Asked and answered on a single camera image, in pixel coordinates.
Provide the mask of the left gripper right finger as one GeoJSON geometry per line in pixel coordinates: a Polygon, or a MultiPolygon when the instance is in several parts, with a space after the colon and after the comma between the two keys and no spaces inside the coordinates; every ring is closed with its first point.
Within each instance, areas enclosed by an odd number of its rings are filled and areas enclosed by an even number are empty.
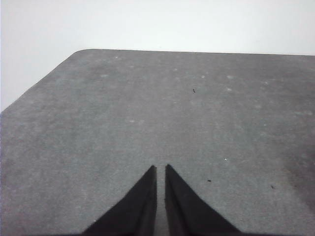
{"type": "Polygon", "coordinates": [[[165,209],[172,236],[240,236],[242,234],[207,205],[169,164],[165,167],[165,209]]]}

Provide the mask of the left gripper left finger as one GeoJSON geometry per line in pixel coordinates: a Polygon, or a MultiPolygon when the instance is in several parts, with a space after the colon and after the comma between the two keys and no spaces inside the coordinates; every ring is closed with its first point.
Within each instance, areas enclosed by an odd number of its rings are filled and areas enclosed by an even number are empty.
{"type": "Polygon", "coordinates": [[[127,194],[84,236],[152,236],[157,211],[157,169],[152,165],[127,194]]]}

